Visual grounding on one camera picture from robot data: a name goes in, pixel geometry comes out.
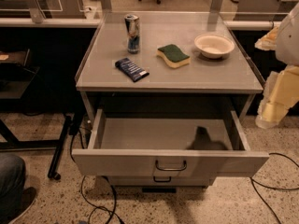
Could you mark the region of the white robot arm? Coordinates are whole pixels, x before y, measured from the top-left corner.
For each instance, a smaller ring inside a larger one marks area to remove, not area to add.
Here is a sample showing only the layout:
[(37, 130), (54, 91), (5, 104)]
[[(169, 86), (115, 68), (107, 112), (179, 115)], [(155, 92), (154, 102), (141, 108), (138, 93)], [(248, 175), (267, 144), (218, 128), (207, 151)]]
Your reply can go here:
[(289, 109), (299, 102), (299, 4), (283, 19), (279, 27), (260, 38), (255, 47), (273, 50), (286, 64), (281, 72), (271, 72), (265, 82), (263, 99), (255, 123), (263, 129), (273, 128)]

